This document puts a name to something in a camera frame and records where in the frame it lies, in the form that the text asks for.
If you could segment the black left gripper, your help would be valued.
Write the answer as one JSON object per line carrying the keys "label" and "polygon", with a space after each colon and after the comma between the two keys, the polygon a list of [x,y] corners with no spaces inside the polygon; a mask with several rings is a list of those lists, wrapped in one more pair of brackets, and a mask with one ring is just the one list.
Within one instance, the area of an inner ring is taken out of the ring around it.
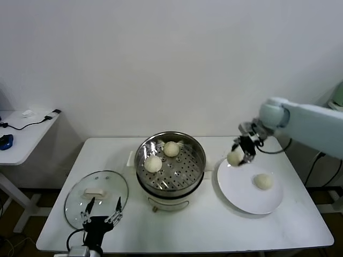
{"label": "black left gripper", "polygon": [[110,216],[92,216],[91,211],[95,203],[95,197],[87,204],[86,209],[80,213],[83,228],[87,235],[84,245],[89,249],[101,248],[105,234],[114,228],[113,224],[117,224],[123,217],[121,197],[115,211]]}

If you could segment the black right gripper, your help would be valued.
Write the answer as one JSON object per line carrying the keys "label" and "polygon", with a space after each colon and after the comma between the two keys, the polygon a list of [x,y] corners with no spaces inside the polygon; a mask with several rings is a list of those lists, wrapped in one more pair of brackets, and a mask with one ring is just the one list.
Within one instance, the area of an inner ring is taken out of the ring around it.
{"label": "black right gripper", "polygon": [[231,151],[235,151],[237,147],[241,146],[244,154],[240,156],[238,166],[251,163],[256,155],[255,143],[249,136],[240,136],[233,140]]}

